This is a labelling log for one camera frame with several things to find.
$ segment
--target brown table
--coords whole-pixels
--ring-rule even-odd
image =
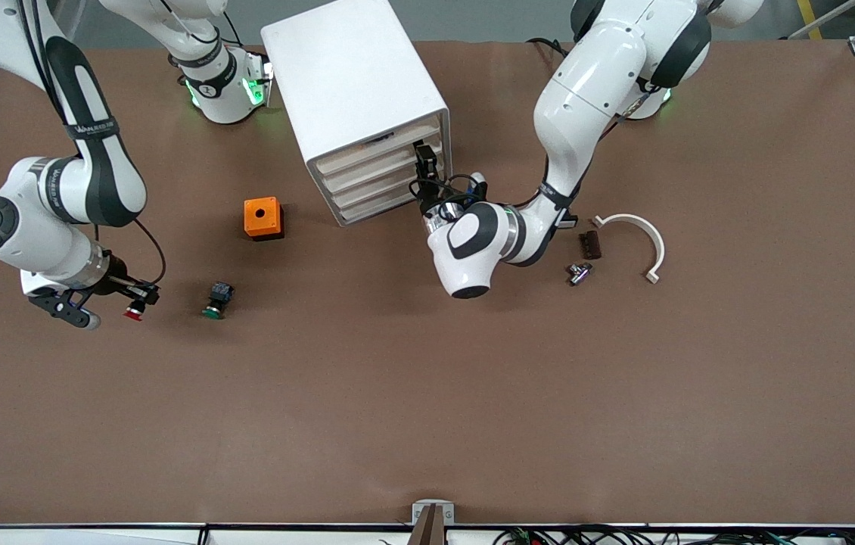
[[[456,170],[496,200],[541,177],[534,45],[418,45]],[[216,126],[161,51],[89,55],[148,181],[169,258],[142,324],[92,301],[51,320],[0,263],[0,522],[389,522],[420,497],[463,522],[855,523],[855,59],[843,42],[716,44],[656,118],[601,144],[575,211],[628,225],[579,288],[577,231],[490,294],[441,289],[414,207],[338,228],[282,110]],[[0,185],[71,152],[0,73]],[[287,205],[248,241],[243,200]],[[583,223],[580,231],[587,228]],[[133,275],[157,258],[103,230]],[[210,286],[237,297],[200,317]]]

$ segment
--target robotic arm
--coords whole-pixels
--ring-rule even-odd
[[[535,107],[535,132],[548,155],[538,192],[510,206],[470,195],[452,201],[440,184],[418,184],[427,245],[445,290],[458,299],[479,297],[489,291],[499,261],[537,262],[579,194],[612,118],[631,114],[650,98],[662,101],[657,90],[672,89],[700,68],[710,41],[707,14],[722,11],[717,18],[736,25],[762,3],[577,0],[577,44]]]
[[[128,276],[121,259],[74,227],[123,227],[146,203],[91,65],[43,1],[0,0],[0,68],[47,91],[79,151],[13,166],[0,189],[0,260],[20,269],[31,303],[71,325],[99,324],[84,308],[92,294],[125,294],[133,299],[126,314],[137,319],[158,287]]]
[[[101,0],[151,34],[185,74],[192,103],[210,121],[236,123],[269,100],[272,65],[257,53],[223,44],[208,20],[228,0]]]

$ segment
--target green light indicator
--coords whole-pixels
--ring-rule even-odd
[[[201,107],[199,106],[199,99],[195,98],[195,90],[192,89],[192,85],[188,80],[185,82],[185,88],[188,89],[188,94],[192,97],[192,104],[195,104],[195,107]]]
[[[263,91],[259,90],[259,84],[256,82],[251,82],[248,79],[243,78],[243,86],[245,90],[247,90],[247,95],[249,95],[249,102],[253,104],[253,106],[259,106],[259,104],[263,103]]]

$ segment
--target white drawer unit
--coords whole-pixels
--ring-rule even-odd
[[[337,223],[414,197],[414,142],[451,176],[448,107],[388,0],[337,0],[263,27],[303,162]]]

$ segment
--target orange cube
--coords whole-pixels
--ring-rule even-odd
[[[243,208],[243,227],[254,241],[274,241],[286,236],[283,207],[276,197],[250,199]]]

